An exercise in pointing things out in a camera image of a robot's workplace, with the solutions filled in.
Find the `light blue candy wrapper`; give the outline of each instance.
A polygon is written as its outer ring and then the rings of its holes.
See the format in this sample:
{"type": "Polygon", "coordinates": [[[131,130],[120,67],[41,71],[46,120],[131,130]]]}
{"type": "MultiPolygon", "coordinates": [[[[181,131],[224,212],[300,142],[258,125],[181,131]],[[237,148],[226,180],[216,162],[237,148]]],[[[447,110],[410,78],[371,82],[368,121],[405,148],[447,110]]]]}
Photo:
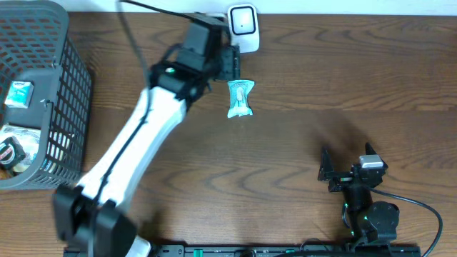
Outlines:
{"type": "Polygon", "coordinates": [[[248,95],[255,85],[254,81],[235,80],[228,82],[230,89],[230,109],[227,117],[252,115],[252,110],[248,105],[248,95]]]}

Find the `green connector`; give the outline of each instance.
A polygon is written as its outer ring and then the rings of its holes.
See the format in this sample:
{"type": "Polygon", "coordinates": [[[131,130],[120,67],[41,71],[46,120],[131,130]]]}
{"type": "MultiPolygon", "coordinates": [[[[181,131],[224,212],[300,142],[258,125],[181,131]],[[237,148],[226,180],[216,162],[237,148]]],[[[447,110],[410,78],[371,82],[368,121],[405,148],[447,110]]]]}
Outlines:
{"type": "Polygon", "coordinates": [[[203,250],[194,250],[194,257],[203,257],[203,250]]]}

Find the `white wall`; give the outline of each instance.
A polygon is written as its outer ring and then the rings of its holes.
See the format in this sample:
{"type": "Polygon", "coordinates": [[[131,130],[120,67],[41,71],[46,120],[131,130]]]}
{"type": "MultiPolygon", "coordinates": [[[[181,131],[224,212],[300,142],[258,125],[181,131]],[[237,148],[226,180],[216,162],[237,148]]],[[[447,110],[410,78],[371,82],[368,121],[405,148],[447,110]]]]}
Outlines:
{"type": "MultiPolygon", "coordinates": [[[[115,11],[115,0],[52,0],[67,11],[115,11]]],[[[262,14],[457,15],[457,0],[137,0],[179,12],[226,12],[250,3],[262,14]]],[[[124,4],[126,11],[147,11],[124,4]]]]}

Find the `wood grain surface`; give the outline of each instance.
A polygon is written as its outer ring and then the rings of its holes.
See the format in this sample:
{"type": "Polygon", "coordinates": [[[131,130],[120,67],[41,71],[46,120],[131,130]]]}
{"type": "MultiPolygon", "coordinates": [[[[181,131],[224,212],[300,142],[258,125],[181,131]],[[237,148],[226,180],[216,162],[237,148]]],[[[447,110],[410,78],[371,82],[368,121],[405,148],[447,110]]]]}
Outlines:
{"type": "MultiPolygon", "coordinates": [[[[143,79],[115,14],[70,14],[69,36],[96,72],[84,170],[129,117],[143,79]]],[[[184,38],[188,22],[129,14],[149,64],[184,38]]],[[[432,205],[444,231],[432,256],[457,255],[457,18],[260,15],[261,48],[242,56],[256,82],[253,116],[227,119],[226,84],[213,84],[166,139],[130,217],[147,239],[189,244],[301,243],[350,236],[343,196],[317,181],[320,148],[349,169],[370,141],[389,164],[381,190],[432,205]]],[[[0,191],[0,256],[60,256],[52,191],[0,191]]],[[[400,208],[401,243],[424,252],[437,221],[400,208]]]]}

